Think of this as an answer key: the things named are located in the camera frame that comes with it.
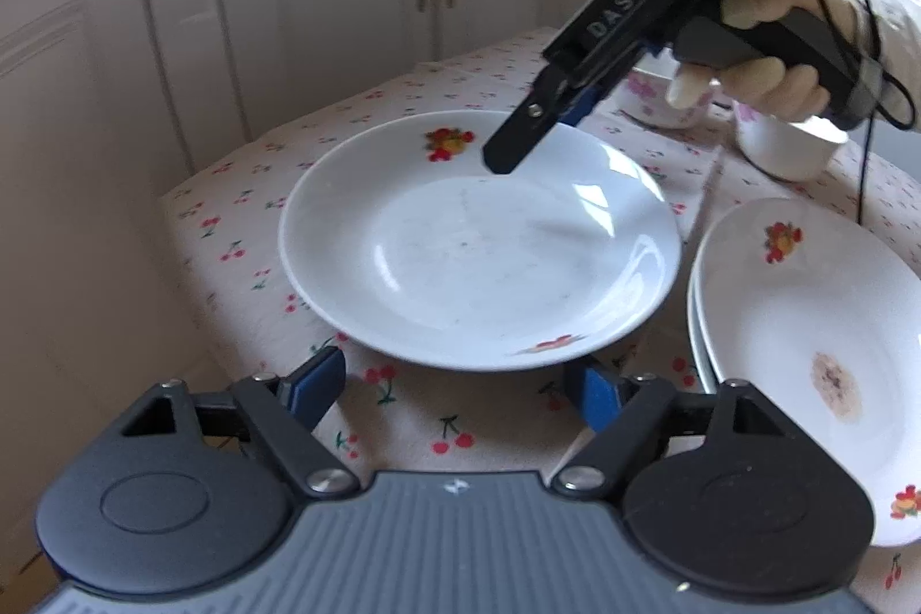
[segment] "food stain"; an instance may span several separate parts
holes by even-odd
[[[860,419],[863,410],[858,382],[835,357],[816,352],[812,358],[812,384],[840,421],[853,424]]]

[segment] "gray grip surface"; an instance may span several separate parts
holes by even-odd
[[[382,473],[317,502],[260,565],[172,602],[63,586],[45,614],[865,614],[847,591],[786,606],[717,601],[660,573],[602,504],[551,495],[537,474]]]

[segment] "black cable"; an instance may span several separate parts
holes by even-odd
[[[869,146],[873,139],[873,122],[867,121],[867,136],[864,137],[864,154],[860,160],[860,181],[858,182],[858,224],[863,226],[863,197],[867,189],[867,168],[869,168]]]
[[[825,23],[828,24],[828,27],[832,31],[832,38],[834,38],[835,47],[838,49],[838,54],[844,60],[844,65],[846,65],[851,78],[854,79],[855,82],[859,82],[861,59],[858,55],[858,52],[855,51],[855,48],[852,47],[849,42],[846,41],[846,39],[844,39],[841,30],[839,29],[838,25],[835,24],[835,20],[832,19],[831,10],[828,8],[828,2],[826,0],[817,1],[819,2],[819,8],[821,9],[821,14],[825,19]],[[873,13],[873,7],[870,4],[870,0],[863,0],[863,4],[864,9],[867,12],[867,19],[869,20],[870,57],[875,61],[879,61],[880,56],[882,55],[880,24],[878,23],[876,14]],[[893,117],[881,102],[876,102],[874,113],[878,111],[883,119],[901,131],[908,131],[912,128],[915,128],[915,124],[918,123],[918,110],[915,109],[915,101],[912,99],[909,91],[905,88],[904,84],[899,81],[899,79],[896,79],[895,76],[892,76],[892,74],[888,73],[887,71],[883,70],[882,77],[884,82],[895,87],[901,93],[901,96],[905,98],[905,101],[908,102],[910,116],[907,123],[901,122],[900,120]],[[875,121],[873,114],[869,116],[868,121],[867,137],[864,139],[863,156],[860,161],[860,178],[858,182],[857,221],[860,225],[863,225],[864,195],[867,189],[867,170],[869,169],[870,145],[872,144],[873,125]]]

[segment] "trigger handle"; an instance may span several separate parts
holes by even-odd
[[[854,59],[860,53],[851,47]],[[831,95],[821,114],[838,128],[852,130],[872,113],[866,98],[851,94],[857,84],[844,63],[828,25],[805,9],[794,8],[775,22],[762,22],[749,30],[723,24],[720,4],[709,2],[676,34],[672,54],[678,61],[724,70],[750,60],[774,56],[786,67],[805,64],[819,73],[819,84]]]

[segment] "plate rim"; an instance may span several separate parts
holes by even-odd
[[[680,260],[682,260],[682,256],[684,255],[682,236],[680,235],[680,230],[678,228],[678,220],[675,217],[674,212],[671,211],[671,207],[669,206],[669,201],[666,199],[666,197],[664,197],[664,194],[662,194],[661,191],[656,193],[649,188],[646,188],[646,189],[649,190],[649,193],[653,197],[655,197],[657,202],[660,203],[664,211],[666,211],[667,216],[671,218],[671,223],[669,224],[669,226],[671,226],[671,229],[673,229],[674,231],[676,255],[674,258],[674,263],[671,264],[671,273],[668,273],[668,272],[666,273],[665,283],[662,285],[661,292],[659,295],[657,295],[657,299],[655,303],[652,303],[650,306],[648,306],[648,308],[646,308],[646,311],[643,312],[643,315],[639,315],[637,317],[637,320],[635,320],[631,326],[628,326],[628,328],[625,329],[622,333],[620,333],[616,338],[605,338],[603,341],[597,341],[597,342],[591,343],[591,345],[588,345],[588,346],[586,346],[585,344],[582,344],[579,341],[576,341],[571,346],[568,346],[568,347],[563,347],[559,349],[551,349],[551,350],[547,350],[546,352],[537,352],[534,354],[522,355],[517,360],[513,360],[511,357],[507,357],[505,358],[505,361],[502,361],[501,366],[496,366],[497,363],[494,363],[494,364],[475,364],[475,363],[464,364],[464,363],[460,363],[459,361],[450,361],[445,358],[440,358],[438,360],[430,359],[428,361],[421,361],[416,358],[407,357],[405,352],[398,352],[397,350],[394,350],[392,347],[386,345],[386,343],[381,343],[375,340],[374,337],[371,337],[372,340],[374,340],[372,342],[372,341],[369,341],[366,337],[364,337],[360,333],[353,334],[353,331],[350,330],[350,326],[343,326],[342,322],[337,320],[335,315],[330,315],[322,306],[320,306],[318,303],[316,303],[311,298],[310,294],[307,293],[307,290],[303,288],[303,286],[299,283],[298,279],[296,278],[295,274],[293,274],[293,271],[291,269],[291,263],[288,259],[287,252],[284,249],[284,237],[286,236],[286,233],[287,233],[287,226],[290,223],[290,216],[291,216],[291,212],[293,211],[293,206],[296,205],[296,201],[293,200],[293,198],[295,197],[296,193],[302,189],[302,186],[304,186],[307,179],[309,179],[310,171],[313,168],[321,165],[323,162],[329,160],[330,158],[333,158],[333,156],[341,148],[344,148],[345,146],[347,146],[347,144],[350,144],[356,139],[365,138],[365,136],[375,131],[385,129],[385,128],[393,128],[395,124],[402,123],[408,120],[428,119],[429,117],[432,117],[432,116],[448,116],[448,115],[459,115],[459,114],[466,114],[466,113],[477,114],[481,116],[482,115],[498,116],[499,121],[497,121],[496,123],[496,128],[498,128],[501,122],[508,118],[510,111],[479,110],[479,109],[472,109],[472,108],[453,108],[450,110],[433,110],[433,111],[425,112],[425,113],[413,113],[408,116],[399,116],[399,117],[396,117],[396,119],[389,120],[385,123],[379,123],[378,125],[373,125],[373,127],[371,128],[367,128],[363,131],[359,131],[358,133],[353,134],[353,136],[350,136],[348,139],[344,139],[342,142],[336,144],[333,148],[331,148],[330,151],[327,151],[326,154],[321,156],[320,159],[316,160],[316,162],[312,165],[310,169],[306,170],[304,174],[301,174],[301,176],[298,177],[298,181],[295,183],[295,185],[292,186],[291,191],[288,193],[288,200],[284,202],[282,213],[281,213],[281,216],[278,222],[278,232],[276,236],[276,247],[278,250],[278,255],[281,260],[282,268],[284,269],[284,275],[287,277],[288,282],[292,285],[295,292],[298,294],[298,297],[300,297],[301,300],[307,303],[307,305],[310,306],[310,309],[313,312],[315,312],[315,314],[322,321],[324,321],[324,323],[326,323],[329,326],[333,326],[333,328],[336,330],[342,331],[342,333],[344,333],[345,335],[348,335],[349,338],[353,338],[354,341],[374,350],[375,352],[379,352],[383,355],[393,357],[394,359],[401,360],[401,361],[410,361],[410,363],[414,363],[414,364],[420,364],[420,365],[427,366],[427,367],[434,367],[434,368],[442,369],[442,370],[452,370],[454,372],[462,372],[462,373],[509,373],[509,372],[517,372],[521,370],[533,370],[533,369],[537,369],[540,367],[549,367],[554,364],[565,363],[566,361],[572,361],[575,359],[579,359],[579,357],[589,355],[593,352],[597,352],[598,350],[603,349],[606,346],[610,346],[611,343],[620,341],[622,338],[626,337],[627,335],[630,335],[631,333],[639,329],[640,326],[643,326],[643,324],[645,324],[646,321],[648,321],[649,318],[652,317],[652,315],[654,315],[655,312],[657,312],[657,310],[660,309],[660,307],[662,306],[662,303],[665,301],[665,299],[668,297],[671,290],[674,288],[675,280],[677,280],[678,278],[678,272],[680,269]],[[586,131],[583,131],[579,128],[571,127],[571,125],[568,127],[567,125],[563,123],[560,123],[557,125],[560,125],[563,128],[572,128],[572,130],[580,134],[578,138],[592,139],[593,142],[605,144],[611,148],[616,148],[614,147],[614,145],[609,144],[608,142],[605,142],[603,139],[600,139],[599,137],[594,136],[591,133],[587,133]],[[641,172],[642,174],[646,176],[646,178],[648,179],[648,181],[644,181],[646,186],[657,185],[655,183],[655,180],[648,173],[648,170],[643,168],[643,166],[640,165],[640,163],[638,163],[636,160],[634,160],[632,157],[628,156],[627,154],[624,154],[623,152],[620,152],[620,154],[623,155],[624,159],[629,160],[630,163],[634,165],[635,169],[637,169],[637,171]]]
[[[706,341],[703,340],[703,326],[700,324],[700,309],[697,304],[697,295],[694,293],[694,276],[697,275],[697,255],[694,256],[694,263],[691,264],[691,278],[688,283],[687,291],[687,323],[688,323],[688,341],[691,343],[691,353],[694,355],[694,366],[697,368],[697,378],[700,380],[703,393],[713,394],[720,389],[720,383],[726,378],[721,377],[713,366],[710,359],[710,352],[706,349]],[[698,360],[697,350],[700,347],[694,346],[694,334],[692,329],[697,328],[700,344],[703,347],[702,355],[706,357],[706,365],[702,365]]]
[[[754,204],[767,204],[767,203],[780,203],[780,202],[789,202],[791,204],[807,206],[809,207],[811,211],[818,211],[818,213],[824,213],[827,216],[834,217],[835,220],[845,219],[844,217],[842,217],[840,214],[836,213],[835,211],[831,211],[830,209],[827,209],[825,206],[818,205],[817,203],[813,201],[806,201],[803,199],[798,199],[798,197],[777,197],[777,196],[768,197],[768,196],[765,196],[765,197],[760,197],[759,199],[746,201],[745,203],[739,204],[738,206],[734,206],[732,209],[727,211],[722,217],[720,217],[715,223],[710,225],[710,227],[707,229],[707,231],[703,235],[703,239],[701,240],[700,246],[697,249],[697,255],[694,257],[695,265],[698,263],[698,260],[700,260],[699,261],[700,268],[697,269],[698,270],[697,275],[692,276],[692,288],[694,289],[694,294],[697,296],[698,320],[700,321],[700,324],[701,324],[701,332],[703,334],[703,341],[706,344],[707,354],[709,355],[710,362],[713,366],[714,373],[721,380],[725,380],[726,378],[724,378],[724,375],[722,373],[720,362],[717,360],[717,357],[713,355],[713,344],[711,341],[711,336],[709,335],[709,331],[707,329],[706,322],[705,322],[705,317],[703,316],[703,295],[702,295],[702,284],[703,284],[703,273],[702,273],[703,260],[702,259],[703,259],[703,255],[705,255],[706,248],[709,245],[710,240],[715,234],[717,228],[719,228],[720,225],[722,225],[722,223],[724,223],[727,218],[735,214],[737,211],[742,211],[743,209],[750,208]],[[883,248],[887,254],[890,254],[895,260],[898,260],[899,263],[905,266],[905,268],[908,270],[910,274],[915,276],[916,279],[918,278],[918,276],[915,275],[915,272],[913,272],[911,267],[905,263],[904,259],[900,255],[898,255],[894,250],[892,250],[892,248],[887,246],[886,243],[884,243],[880,238],[876,237],[876,234],[873,234],[873,232],[869,232],[869,230],[867,230],[866,228],[864,228],[863,226],[857,223],[852,223],[852,224],[856,228],[865,231],[867,235],[869,235],[869,237],[872,238],[872,240],[876,242],[878,247]],[[832,459],[835,459],[835,462],[837,462],[837,458],[832,456],[832,454],[826,448],[822,447],[821,445],[820,447],[824,451],[826,451],[826,453],[829,456],[831,456]],[[867,494],[867,498],[869,499],[869,502],[871,506],[873,507],[874,528],[873,528],[873,539],[872,539],[872,542],[870,542],[870,546],[875,547],[875,548],[895,548],[895,547],[902,547],[902,546],[916,543],[918,542],[918,539],[921,539],[921,523],[919,523],[919,524],[916,524],[915,534],[911,537],[906,537],[906,539],[898,540],[898,541],[885,541],[885,542],[879,541],[877,539],[878,530],[880,530],[881,528],[886,528],[889,525],[892,525],[893,520],[889,516],[882,516],[880,513],[877,512],[877,502],[878,502],[877,499],[872,494],[870,494],[870,492],[867,490],[866,485],[860,479],[858,479],[856,476],[853,476],[853,475],[851,476],[854,479],[854,481],[858,482],[858,485],[860,485],[860,488],[864,490],[864,493]]]

